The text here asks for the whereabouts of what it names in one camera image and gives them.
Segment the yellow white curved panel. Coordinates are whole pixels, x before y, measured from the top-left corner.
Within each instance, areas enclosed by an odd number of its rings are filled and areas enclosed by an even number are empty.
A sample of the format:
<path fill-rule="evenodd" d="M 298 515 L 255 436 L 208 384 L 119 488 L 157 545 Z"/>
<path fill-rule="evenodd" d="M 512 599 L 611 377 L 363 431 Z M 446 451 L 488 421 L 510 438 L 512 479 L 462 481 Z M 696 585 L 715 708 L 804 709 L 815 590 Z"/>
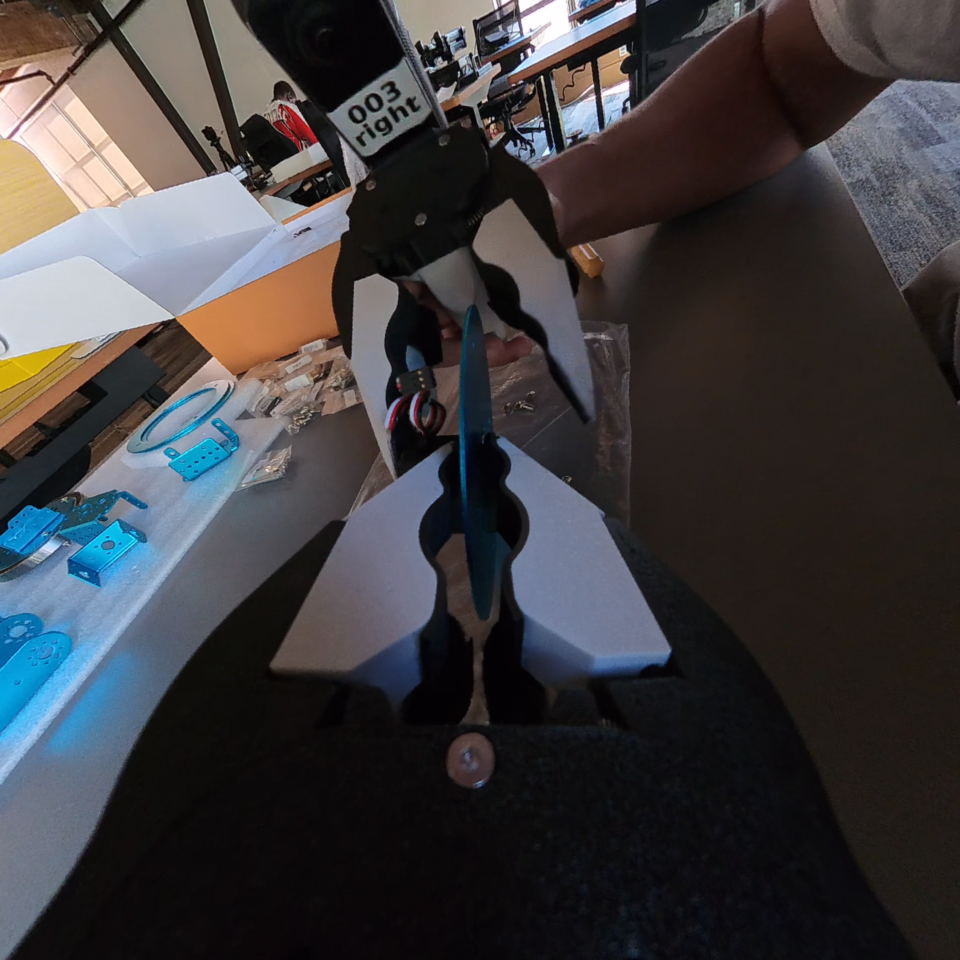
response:
<path fill-rule="evenodd" d="M 78 207 L 42 162 L 1 140 L 1 249 L 6 252 L 77 216 Z"/>

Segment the black office chair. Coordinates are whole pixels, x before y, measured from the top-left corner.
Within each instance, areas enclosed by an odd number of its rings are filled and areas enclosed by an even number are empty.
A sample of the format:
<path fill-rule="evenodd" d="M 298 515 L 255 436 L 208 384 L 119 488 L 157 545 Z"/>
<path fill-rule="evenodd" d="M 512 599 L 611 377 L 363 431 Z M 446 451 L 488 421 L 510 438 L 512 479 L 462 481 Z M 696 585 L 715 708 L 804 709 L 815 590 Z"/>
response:
<path fill-rule="evenodd" d="M 479 106 L 484 124 L 495 123 L 502 130 L 501 145 L 513 144 L 517 153 L 536 153 L 533 140 L 520 133 L 514 123 L 517 114 L 529 107 L 536 95 L 533 81 L 512 82 L 511 72 L 535 50 L 546 25 L 526 31 L 522 26 L 520 3 L 503 2 L 493 12 L 473 21 L 476 49 L 482 66 L 498 66 L 499 73 L 490 83 L 486 100 Z"/>

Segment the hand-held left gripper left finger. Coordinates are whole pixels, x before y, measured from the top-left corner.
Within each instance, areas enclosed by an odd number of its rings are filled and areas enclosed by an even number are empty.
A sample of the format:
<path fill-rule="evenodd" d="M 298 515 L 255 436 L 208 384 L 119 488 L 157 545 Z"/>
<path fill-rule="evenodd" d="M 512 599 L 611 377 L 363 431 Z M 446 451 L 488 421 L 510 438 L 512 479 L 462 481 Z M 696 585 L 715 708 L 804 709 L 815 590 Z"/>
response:
<path fill-rule="evenodd" d="M 444 444 L 346 520 L 274 655 L 278 675 L 386 694 L 460 689 L 460 628 L 438 554 L 459 530 L 456 444 Z"/>

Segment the dark grey desk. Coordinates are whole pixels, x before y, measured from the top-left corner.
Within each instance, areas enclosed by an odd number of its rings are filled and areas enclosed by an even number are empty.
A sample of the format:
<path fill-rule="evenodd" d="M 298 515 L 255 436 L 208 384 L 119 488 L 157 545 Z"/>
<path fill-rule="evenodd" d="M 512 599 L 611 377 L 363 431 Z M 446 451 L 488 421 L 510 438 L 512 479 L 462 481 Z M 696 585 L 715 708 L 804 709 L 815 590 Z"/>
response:
<path fill-rule="evenodd" d="M 676 664 L 453 726 L 268 661 L 359 411 L 228 499 L 2 786 L 13 958 L 958 958 L 958 408 L 829 155 L 607 239 Z"/>

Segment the clear plastic bag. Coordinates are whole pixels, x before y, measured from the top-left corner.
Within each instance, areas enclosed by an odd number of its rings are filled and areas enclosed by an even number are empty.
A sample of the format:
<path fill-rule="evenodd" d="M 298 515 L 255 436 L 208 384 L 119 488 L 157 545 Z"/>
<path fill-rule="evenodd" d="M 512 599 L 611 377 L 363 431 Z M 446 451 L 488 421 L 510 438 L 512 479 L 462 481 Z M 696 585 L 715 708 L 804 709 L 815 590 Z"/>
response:
<path fill-rule="evenodd" d="M 534 346 L 530 355 L 506 366 L 489 370 L 495 432 L 539 462 L 561 481 L 594 503 L 604 514 L 620 522 L 630 520 L 631 422 L 630 349 L 626 325 L 605 321 L 582 322 L 583 341 L 596 391 L 594 420 L 583 424 L 553 382 L 546 355 Z M 455 432 L 459 404 L 459 380 L 455 371 L 437 374 L 438 394 Z M 502 414 L 504 404 L 519 402 L 535 392 L 534 412 Z M 370 498 L 393 483 L 382 455 L 373 461 L 352 504 L 352 514 Z M 489 711 L 483 688 L 483 648 L 498 619 L 498 599 L 491 619 L 480 620 L 470 589 L 462 533 L 454 533 L 438 552 L 446 578 L 447 606 L 473 651 L 473 690 L 462 723 L 486 724 Z"/>

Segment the blue metal U bracket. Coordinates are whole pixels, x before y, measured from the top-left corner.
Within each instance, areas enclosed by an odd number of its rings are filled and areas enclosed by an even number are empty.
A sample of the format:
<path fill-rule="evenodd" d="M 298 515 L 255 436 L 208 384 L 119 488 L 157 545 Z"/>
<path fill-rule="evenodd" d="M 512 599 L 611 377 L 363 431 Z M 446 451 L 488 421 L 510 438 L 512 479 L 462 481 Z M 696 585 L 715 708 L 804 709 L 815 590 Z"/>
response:
<path fill-rule="evenodd" d="M 1 731 L 21 714 L 73 648 L 69 634 L 51 630 L 15 639 L 1 667 Z"/>
<path fill-rule="evenodd" d="M 0 666 L 6 666 L 26 643 L 43 632 L 42 618 L 33 613 L 21 612 L 2 618 Z"/>
<path fill-rule="evenodd" d="M 221 418 L 213 417 L 210 426 L 220 439 L 205 438 L 180 453 L 173 447 L 163 449 L 168 467 L 184 482 L 192 482 L 229 460 L 241 446 L 241 439 Z"/>

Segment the person's right hand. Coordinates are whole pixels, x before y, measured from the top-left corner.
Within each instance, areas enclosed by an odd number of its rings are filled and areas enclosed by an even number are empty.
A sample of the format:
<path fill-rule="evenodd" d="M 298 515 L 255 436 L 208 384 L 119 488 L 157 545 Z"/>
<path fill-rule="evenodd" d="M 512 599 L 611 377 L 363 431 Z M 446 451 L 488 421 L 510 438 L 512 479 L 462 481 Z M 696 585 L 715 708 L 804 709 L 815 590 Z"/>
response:
<path fill-rule="evenodd" d="M 448 368 L 459 364 L 462 348 L 463 330 L 457 319 L 440 304 L 425 284 L 407 280 L 404 286 L 413 295 L 416 302 L 432 310 L 438 319 L 441 336 L 441 360 L 435 367 Z M 487 365 L 491 368 L 506 366 L 531 354 L 534 342 L 522 334 L 504 340 L 495 333 L 485 335 Z"/>

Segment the teal metal bracket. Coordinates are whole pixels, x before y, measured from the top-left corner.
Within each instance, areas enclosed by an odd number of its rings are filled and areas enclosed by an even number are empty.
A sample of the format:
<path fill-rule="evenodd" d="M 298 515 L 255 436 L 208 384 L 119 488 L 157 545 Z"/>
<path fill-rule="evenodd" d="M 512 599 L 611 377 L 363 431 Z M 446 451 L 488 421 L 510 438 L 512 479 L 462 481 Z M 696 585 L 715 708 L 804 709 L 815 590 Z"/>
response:
<path fill-rule="evenodd" d="M 71 491 L 50 507 L 63 516 L 57 534 L 69 543 L 85 546 L 107 529 L 111 511 L 121 502 L 139 510 L 148 509 L 147 503 L 126 490 L 113 489 L 90 496 Z"/>

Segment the blue round metal plate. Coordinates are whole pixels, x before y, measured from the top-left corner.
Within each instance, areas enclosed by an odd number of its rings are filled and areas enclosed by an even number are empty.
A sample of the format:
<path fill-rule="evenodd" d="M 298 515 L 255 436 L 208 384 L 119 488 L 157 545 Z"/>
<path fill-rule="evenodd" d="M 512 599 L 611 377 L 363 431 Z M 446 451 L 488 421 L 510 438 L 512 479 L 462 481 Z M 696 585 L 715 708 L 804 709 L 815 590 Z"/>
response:
<path fill-rule="evenodd" d="M 480 620 L 488 620 L 509 545 L 500 531 L 498 482 L 504 462 L 494 431 L 487 346 L 476 305 L 464 315 L 459 385 L 462 533 L 473 606 Z"/>

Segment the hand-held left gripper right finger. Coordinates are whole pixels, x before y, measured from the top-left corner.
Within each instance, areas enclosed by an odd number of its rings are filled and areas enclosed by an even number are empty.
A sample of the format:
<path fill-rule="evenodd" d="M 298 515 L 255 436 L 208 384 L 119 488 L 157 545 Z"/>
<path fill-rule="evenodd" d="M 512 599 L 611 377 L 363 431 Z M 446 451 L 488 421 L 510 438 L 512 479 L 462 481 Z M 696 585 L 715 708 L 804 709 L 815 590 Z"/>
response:
<path fill-rule="evenodd" d="M 509 440 L 497 445 L 526 518 L 510 565 L 522 667 L 560 689 L 664 666 L 671 647 L 603 512 Z"/>

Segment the pile of clear hardware bags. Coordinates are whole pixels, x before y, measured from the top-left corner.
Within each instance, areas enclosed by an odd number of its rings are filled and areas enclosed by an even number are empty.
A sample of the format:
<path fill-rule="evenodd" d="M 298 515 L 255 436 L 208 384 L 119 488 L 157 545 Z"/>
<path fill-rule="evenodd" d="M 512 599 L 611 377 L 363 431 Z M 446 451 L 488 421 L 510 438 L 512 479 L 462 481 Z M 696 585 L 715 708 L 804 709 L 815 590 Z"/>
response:
<path fill-rule="evenodd" d="M 362 403 L 353 368 L 341 344 L 309 342 L 298 352 L 252 367 L 241 379 L 245 412 L 278 421 L 289 436 L 311 421 Z"/>

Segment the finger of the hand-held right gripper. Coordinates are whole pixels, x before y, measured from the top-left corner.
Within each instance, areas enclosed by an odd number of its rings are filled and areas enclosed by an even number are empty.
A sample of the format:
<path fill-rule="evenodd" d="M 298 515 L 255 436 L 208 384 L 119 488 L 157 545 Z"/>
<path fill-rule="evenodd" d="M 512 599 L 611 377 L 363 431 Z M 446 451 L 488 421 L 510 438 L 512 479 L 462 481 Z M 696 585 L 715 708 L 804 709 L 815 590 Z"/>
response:
<path fill-rule="evenodd" d="M 443 427 L 434 374 L 442 360 L 436 314 L 401 283 L 379 274 L 356 281 L 350 360 L 379 450 L 397 479 L 391 432 L 406 423 L 423 435 L 439 434 Z"/>
<path fill-rule="evenodd" d="M 565 256 L 513 198 L 484 215 L 472 255 L 494 313 L 541 347 L 558 389 L 582 422 L 592 422 L 594 376 Z"/>

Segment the yellow box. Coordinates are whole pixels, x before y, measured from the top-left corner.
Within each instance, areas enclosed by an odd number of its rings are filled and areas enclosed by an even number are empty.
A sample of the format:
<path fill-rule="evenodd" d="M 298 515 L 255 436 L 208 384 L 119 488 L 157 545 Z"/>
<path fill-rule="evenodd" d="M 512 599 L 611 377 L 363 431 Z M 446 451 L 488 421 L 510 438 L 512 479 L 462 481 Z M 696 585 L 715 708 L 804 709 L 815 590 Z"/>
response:
<path fill-rule="evenodd" d="M 74 342 L 2 361 L 1 422 L 16 416 L 21 408 L 82 365 L 82 360 L 72 357 L 80 346 Z"/>

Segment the orange cardboard box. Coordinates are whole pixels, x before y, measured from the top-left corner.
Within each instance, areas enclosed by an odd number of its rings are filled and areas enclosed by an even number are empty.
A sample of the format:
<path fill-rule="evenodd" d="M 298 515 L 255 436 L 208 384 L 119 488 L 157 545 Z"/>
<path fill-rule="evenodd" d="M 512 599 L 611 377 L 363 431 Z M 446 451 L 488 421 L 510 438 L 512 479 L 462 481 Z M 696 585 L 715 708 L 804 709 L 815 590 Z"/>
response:
<path fill-rule="evenodd" d="M 335 336 L 353 193 L 277 222 L 230 174 L 89 210 L 1 257 L 2 358 L 180 324 L 233 374 Z"/>

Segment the blue bracket cluster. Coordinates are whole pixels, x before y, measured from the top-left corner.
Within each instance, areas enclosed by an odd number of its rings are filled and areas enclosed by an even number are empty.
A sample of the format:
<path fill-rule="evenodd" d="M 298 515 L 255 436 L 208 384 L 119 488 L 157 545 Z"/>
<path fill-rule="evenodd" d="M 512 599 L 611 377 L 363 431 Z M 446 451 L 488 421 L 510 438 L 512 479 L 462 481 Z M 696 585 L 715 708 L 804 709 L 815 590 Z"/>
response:
<path fill-rule="evenodd" d="M 25 576 L 68 546 L 61 530 L 83 501 L 82 494 L 71 491 L 47 507 L 26 506 L 10 519 L 1 535 L 1 582 Z"/>

